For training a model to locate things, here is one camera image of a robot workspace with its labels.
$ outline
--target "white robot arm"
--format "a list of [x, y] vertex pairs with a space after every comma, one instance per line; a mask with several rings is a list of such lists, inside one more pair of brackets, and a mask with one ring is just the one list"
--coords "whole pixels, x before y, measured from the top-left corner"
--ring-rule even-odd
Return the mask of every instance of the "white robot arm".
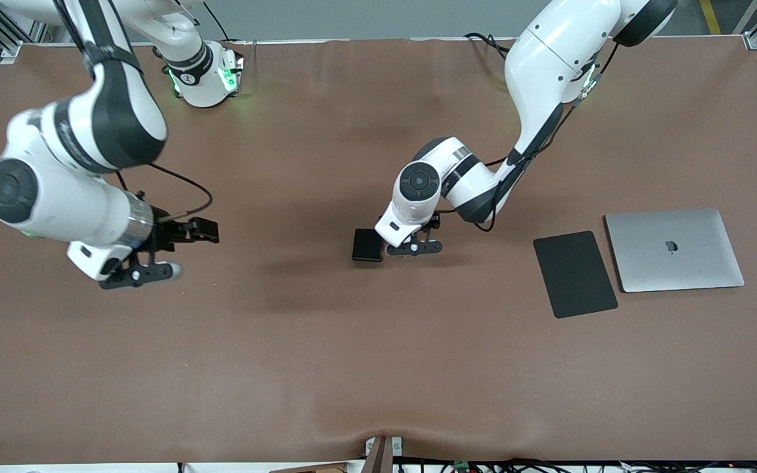
[[[60, 24], [54, 0], [0, 0], [43, 23]], [[124, 24], [156, 45], [179, 96], [199, 108], [213, 107], [238, 93], [244, 59], [215, 41], [204, 41], [183, 14], [202, 0], [115, 0]]]
[[[375, 225], [399, 248], [432, 221], [446, 198], [465, 221], [495, 218], [516, 182], [556, 131], [564, 104], [574, 101], [607, 38], [640, 44], [661, 30], [677, 0], [553, 0], [507, 54], [505, 81], [522, 133], [493, 173], [457, 138], [438, 138], [420, 149], [394, 185], [393, 200]], [[417, 254], [417, 245], [407, 254]]]
[[[111, 0], [55, 2], [94, 84], [13, 117], [0, 156], [0, 221], [69, 242], [70, 260], [105, 288], [176, 279], [179, 267], [153, 255], [174, 242], [217, 242], [216, 224], [177, 223], [105, 182], [103, 174], [157, 159], [168, 138], [165, 119]], [[147, 266], [135, 260], [138, 251], [149, 252]]]

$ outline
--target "laptop lid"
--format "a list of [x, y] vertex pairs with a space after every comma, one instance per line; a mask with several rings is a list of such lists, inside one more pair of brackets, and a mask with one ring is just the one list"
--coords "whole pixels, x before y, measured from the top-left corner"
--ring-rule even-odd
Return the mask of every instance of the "laptop lid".
[[624, 292], [744, 285], [715, 209], [607, 215]]

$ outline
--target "wire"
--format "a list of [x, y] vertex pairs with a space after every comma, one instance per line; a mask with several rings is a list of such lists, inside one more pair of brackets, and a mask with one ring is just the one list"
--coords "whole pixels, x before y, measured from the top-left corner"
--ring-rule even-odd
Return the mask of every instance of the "wire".
[[69, 36], [72, 36], [72, 42], [75, 46], [78, 46], [79, 51], [84, 50], [83, 39], [81, 34], [78, 33], [78, 29], [75, 28], [75, 24], [72, 23], [72, 16], [69, 15], [69, 10], [66, 9], [66, 5], [63, 4], [63, 0], [53, 0], [57, 12], [60, 13], [60, 19], [63, 20], [63, 26], [66, 27], [66, 31], [69, 32]]
[[157, 171], [162, 171], [162, 173], [168, 174], [169, 176], [176, 177], [177, 179], [180, 179], [184, 183], [189, 183], [190, 185], [195, 186], [196, 188], [200, 189], [204, 194], [206, 194], [206, 197], [208, 198], [206, 201], [206, 204], [203, 204], [202, 206], [199, 206], [192, 210], [187, 210], [186, 212], [183, 212], [181, 214], [169, 215], [168, 217], [163, 217], [162, 219], [160, 219], [160, 222], [171, 221], [172, 219], [181, 219], [190, 215], [199, 214], [200, 212], [203, 212], [204, 210], [212, 206], [212, 203], [214, 202], [215, 198], [213, 197], [212, 192], [210, 192], [209, 189], [205, 188], [202, 185], [199, 185], [198, 183], [196, 183], [192, 179], [189, 179], [188, 177], [175, 173], [174, 171], [170, 169], [165, 169], [159, 164], [153, 164], [153, 162], [149, 162], [148, 166], [156, 169]]
[[616, 51], [618, 51], [618, 46], [620, 46], [618, 43], [615, 43], [615, 47], [612, 48], [612, 52], [609, 53], [609, 57], [607, 57], [607, 63], [601, 67], [601, 75], [603, 75], [604, 72], [607, 71], [607, 67], [609, 67], [610, 64], [612, 64], [612, 58], [615, 57]]
[[[523, 158], [519, 162], [517, 162], [515, 165], [523, 164], [524, 162], [528, 162], [528, 165], [529, 165], [530, 162], [536, 159], [536, 156], [539, 156], [539, 154], [544, 152], [544, 150], [547, 150], [547, 148], [549, 148], [551, 144], [553, 143], [553, 139], [557, 137], [557, 133], [559, 133], [559, 129], [561, 129], [562, 125], [565, 124], [565, 120], [568, 120], [568, 117], [571, 117], [571, 113], [573, 113], [575, 108], [577, 107], [570, 108], [570, 110], [568, 110], [568, 113], [565, 114], [565, 117], [562, 117], [562, 120], [559, 120], [559, 123], [557, 123], [556, 128], [553, 129], [553, 132], [551, 133], [550, 137], [547, 138], [547, 140], [545, 141], [545, 144], [541, 148], [539, 148], [537, 152], [532, 153], [529, 156], [523, 156]], [[497, 162], [504, 162], [505, 159], [506, 158], [499, 159], [499, 161], [492, 162], [492, 164], [496, 164]], [[487, 215], [492, 214], [492, 219], [490, 220], [490, 226], [482, 227], [481, 224], [478, 224], [478, 222], [475, 222], [475, 227], [478, 227], [478, 230], [483, 231], [483, 233], [490, 233], [490, 231], [493, 231], [493, 228], [495, 228], [495, 216], [497, 215], [496, 210], [498, 210], [498, 202], [499, 202], [498, 192], [501, 192], [501, 188], [502, 186], [504, 186], [505, 180], [507, 180], [506, 177], [498, 181], [498, 185], [495, 186], [495, 192], [493, 192], [493, 195], [492, 195], [492, 206], [490, 206], [490, 211], [487, 213]]]
[[483, 40], [484, 43], [495, 48], [495, 50], [498, 51], [498, 54], [499, 56], [501, 56], [502, 59], [507, 59], [507, 54], [505, 53], [510, 52], [510, 48], [508, 48], [507, 46], [499, 45], [498, 42], [495, 41], [495, 36], [493, 35], [484, 36], [484, 35], [481, 35], [481, 33], [469, 33], [469, 34], [463, 35], [463, 37], [469, 38], [469, 39], [478, 38], [478, 39]]
[[493, 162], [487, 162], [487, 164], [484, 164], [487, 168], [491, 168], [496, 164], [502, 164], [502, 162], [507, 161], [507, 156], [504, 156], [502, 159], [495, 160]]
[[565, 470], [564, 468], [560, 468], [559, 466], [553, 463], [549, 463], [547, 461], [541, 461], [541, 460], [514, 459], [507, 463], [511, 464], [511, 466], [513, 466], [514, 464], [523, 465], [524, 468], [520, 469], [519, 471], [530, 468], [532, 470], [543, 471], [544, 473], [548, 473], [547, 471], [540, 468], [540, 467], [544, 467], [550, 470], [557, 471], [558, 473], [570, 473], [570, 471]]
[[129, 189], [127, 189], [127, 183], [124, 182], [124, 177], [121, 177], [121, 171], [115, 171], [115, 174], [118, 178], [118, 183], [121, 185], [121, 188], [129, 192]]
[[218, 19], [218, 17], [216, 16], [216, 14], [212, 11], [212, 9], [210, 8], [210, 6], [208, 6], [206, 4], [206, 2], [204, 2], [204, 7], [206, 8], [206, 11], [210, 13], [210, 16], [212, 17], [212, 19], [214, 19], [216, 21], [216, 24], [218, 24], [218, 27], [220, 28], [221, 32], [223, 33], [223, 40], [229, 41], [230, 40], [229, 39], [229, 35], [227, 35], [226, 30], [223, 29], [223, 24], [220, 24], [220, 20]]
[[[685, 464], [678, 464], [674, 462], [670, 462], [667, 465], [664, 464], [651, 464], [646, 463], [643, 461], [637, 461], [634, 463], [631, 463], [631, 473], [700, 473], [701, 471], [705, 470], [706, 468], [712, 468], [716, 464], [719, 464], [718, 461], [712, 461], [712, 463], [704, 464], [703, 466], [688, 468], [685, 466]], [[733, 462], [734, 464], [738, 464], [739, 466], [742, 466], [741, 463], [743, 462]], [[757, 465], [751, 464], [752, 467], [757, 470]]]

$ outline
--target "black mousepad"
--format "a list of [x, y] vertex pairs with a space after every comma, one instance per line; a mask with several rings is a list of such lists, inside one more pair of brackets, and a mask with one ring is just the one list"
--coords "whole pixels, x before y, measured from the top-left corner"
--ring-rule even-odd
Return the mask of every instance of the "black mousepad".
[[594, 233], [541, 238], [534, 248], [556, 318], [618, 308]]

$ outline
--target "brown table surface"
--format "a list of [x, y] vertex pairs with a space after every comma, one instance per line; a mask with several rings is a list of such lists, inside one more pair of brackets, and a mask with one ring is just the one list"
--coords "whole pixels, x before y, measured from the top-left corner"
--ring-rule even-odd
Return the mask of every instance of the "brown table surface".
[[[401, 435], [406, 454], [549, 460], [757, 459], [757, 52], [654, 39], [607, 77], [522, 180], [492, 234], [445, 218], [432, 257], [350, 260], [400, 168], [456, 135], [503, 156], [519, 123], [480, 43], [259, 46], [246, 95], [172, 98], [160, 163], [204, 183], [223, 242], [185, 276], [105, 292], [66, 246], [0, 224], [0, 463], [321, 461]], [[71, 49], [0, 68], [13, 114], [89, 84]], [[171, 210], [201, 196], [149, 169]], [[623, 294], [556, 320], [532, 241], [602, 215], [717, 207], [747, 284]]]

